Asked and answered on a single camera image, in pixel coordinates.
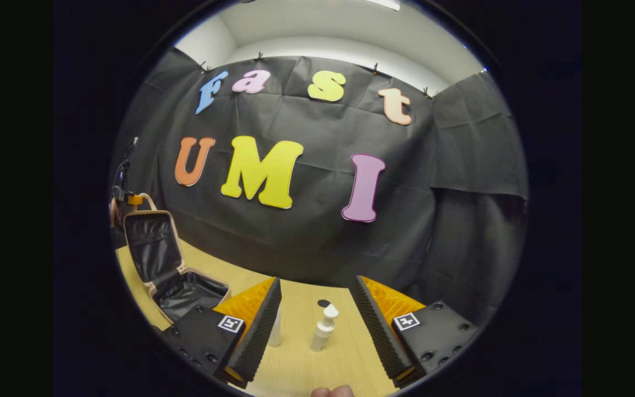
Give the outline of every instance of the wooden table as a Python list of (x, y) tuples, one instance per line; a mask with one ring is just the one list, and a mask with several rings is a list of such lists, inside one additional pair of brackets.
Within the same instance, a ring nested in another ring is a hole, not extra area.
[[(232, 295), (269, 276), (217, 259), (181, 240), (186, 266), (199, 269), (229, 284)], [(119, 264), (131, 294), (151, 324), (170, 326), (136, 273), (128, 247), (117, 250)], [(386, 376), (366, 325), (346, 288), (321, 287), (281, 280), (281, 344), (266, 347), (254, 381), (245, 390), (257, 396), (310, 395), (317, 387), (333, 389), (348, 384), (355, 395), (388, 395), (397, 389)], [(320, 352), (310, 350), (313, 329), (322, 319), (319, 299), (340, 310), (330, 341)]]

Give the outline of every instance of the pink letter i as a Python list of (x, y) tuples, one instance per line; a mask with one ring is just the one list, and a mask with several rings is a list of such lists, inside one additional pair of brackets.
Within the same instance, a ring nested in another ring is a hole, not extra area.
[(374, 196), (379, 173), (386, 168), (380, 158), (372, 155), (352, 155), (354, 164), (354, 184), (349, 205), (342, 210), (342, 218), (348, 221), (373, 222), (376, 219), (374, 211)]

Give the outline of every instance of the ceiling light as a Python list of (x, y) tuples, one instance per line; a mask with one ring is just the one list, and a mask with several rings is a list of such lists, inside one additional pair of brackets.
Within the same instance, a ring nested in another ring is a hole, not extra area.
[(391, 10), (394, 10), (394, 11), (398, 11), (401, 9), (400, 0), (365, 0), (365, 1), (378, 4), (386, 8), (391, 8)]

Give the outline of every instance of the black cloth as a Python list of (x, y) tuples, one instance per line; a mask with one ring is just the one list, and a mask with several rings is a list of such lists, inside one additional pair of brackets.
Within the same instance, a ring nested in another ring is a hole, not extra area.
[[(260, 93), (232, 91), (255, 69), (272, 73)], [(346, 76), (345, 95), (335, 103), (308, 97), (313, 74), (322, 70)], [(229, 76), (214, 102), (196, 115), (200, 88), (223, 71)], [(378, 96), (384, 88), (399, 88), (411, 99), (408, 126), (384, 115)], [(249, 201), (244, 192), (239, 198), (220, 193), (232, 139), (243, 135), (256, 139), (260, 158), (278, 141), (303, 145), (289, 210), (256, 197)], [(485, 73), (427, 99), (396, 78), (343, 61), (280, 56), (201, 73), (191, 58), (172, 50), (128, 111), (119, 162), (133, 136), (139, 144), (127, 188), (149, 193), (170, 211), (181, 239), (246, 269), (340, 287), (360, 274), (425, 303), (445, 297), (473, 319), (491, 313), (515, 271), (528, 197), (525, 163), (511, 115)], [(216, 140), (201, 179), (189, 187), (174, 178), (187, 136)], [(386, 163), (373, 223), (341, 216), (356, 153)]]

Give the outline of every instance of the suitcase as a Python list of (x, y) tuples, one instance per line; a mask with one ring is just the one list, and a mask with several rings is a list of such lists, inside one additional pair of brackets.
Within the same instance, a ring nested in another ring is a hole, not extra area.
[(214, 308), (231, 297), (226, 282), (186, 267), (173, 216), (159, 211), (148, 194), (150, 211), (133, 211), (124, 216), (124, 235), (136, 271), (148, 294), (170, 322), (201, 304)]

